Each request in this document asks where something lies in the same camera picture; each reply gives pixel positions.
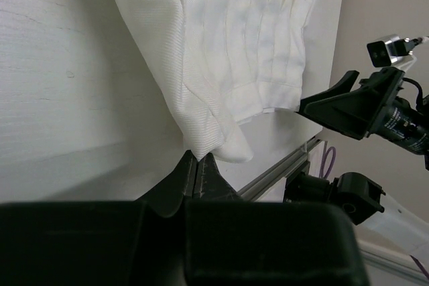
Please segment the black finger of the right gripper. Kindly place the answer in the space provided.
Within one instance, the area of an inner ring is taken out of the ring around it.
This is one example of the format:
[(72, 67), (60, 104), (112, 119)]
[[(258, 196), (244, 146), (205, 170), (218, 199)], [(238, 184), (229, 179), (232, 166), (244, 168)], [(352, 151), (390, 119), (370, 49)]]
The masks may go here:
[(375, 133), (400, 90), (402, 71), (383, 68), (353, 90), (358, 76), (350, 70), (328, 90), (303, 98), (298, 114), (356, 140)]

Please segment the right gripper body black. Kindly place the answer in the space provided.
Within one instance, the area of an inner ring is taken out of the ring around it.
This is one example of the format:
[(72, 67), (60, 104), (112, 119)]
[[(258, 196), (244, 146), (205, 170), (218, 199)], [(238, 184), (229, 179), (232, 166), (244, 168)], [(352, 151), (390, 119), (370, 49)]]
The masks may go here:
[(403, 81), (417, 88), (416, 107), (413, 109), (406, 99), (395, 97), (372, 133), (410, 153), (422, 155), (424, 167), (428, 169), (428, 96), (423, 95), (417, 81), (411, 78)]

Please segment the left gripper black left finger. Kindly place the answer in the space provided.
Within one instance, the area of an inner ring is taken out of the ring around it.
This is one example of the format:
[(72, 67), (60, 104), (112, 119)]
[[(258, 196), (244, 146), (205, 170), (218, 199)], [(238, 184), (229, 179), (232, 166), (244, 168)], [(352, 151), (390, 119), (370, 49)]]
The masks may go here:
[(193, 195), (195, 179), (196, 158), (191, 150), (187, 150), (173, 171), (137, 201), (145, 202), (162, 218), (172, 217), (183, 201)]

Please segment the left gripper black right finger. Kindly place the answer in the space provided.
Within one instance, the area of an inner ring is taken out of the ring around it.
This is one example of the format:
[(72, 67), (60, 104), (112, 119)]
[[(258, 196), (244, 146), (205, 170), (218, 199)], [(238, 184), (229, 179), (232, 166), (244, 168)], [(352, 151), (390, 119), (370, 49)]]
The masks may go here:
[(221, 202), (242, 200), (221, 175), (212, 153), (207, 154), (196, 165), (192, 199)]

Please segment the white pleated skirt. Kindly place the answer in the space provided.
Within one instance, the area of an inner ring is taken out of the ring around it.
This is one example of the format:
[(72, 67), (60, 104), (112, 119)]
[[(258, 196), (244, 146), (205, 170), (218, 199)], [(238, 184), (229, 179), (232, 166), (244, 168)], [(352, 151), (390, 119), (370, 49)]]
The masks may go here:
[(197, 159), (252, 159), (241, 123), (294, 111), (316, 0), (115, 0)]

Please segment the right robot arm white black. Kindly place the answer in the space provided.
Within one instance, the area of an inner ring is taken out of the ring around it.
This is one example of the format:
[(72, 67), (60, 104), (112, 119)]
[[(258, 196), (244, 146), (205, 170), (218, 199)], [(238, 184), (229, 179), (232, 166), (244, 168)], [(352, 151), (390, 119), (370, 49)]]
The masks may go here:
[[(341, 135), (361, 140), (378, 135), (415, 155), (428, 157), (428, 97), (418, 91), (416, 106), (397, 94), (402, 84), (419, 84), (395, 67), (360, 80), (348, 71), (332, 88), (302, 99), (299, 115)], [(428, 223), (406, 210), (373, 180), (356, 172), (333, 182), (296, 171), (287, 179), (284, 200), (322, 202), (341, 208), (355, 225), (389, 239), (406, 254), (428, 263)]]

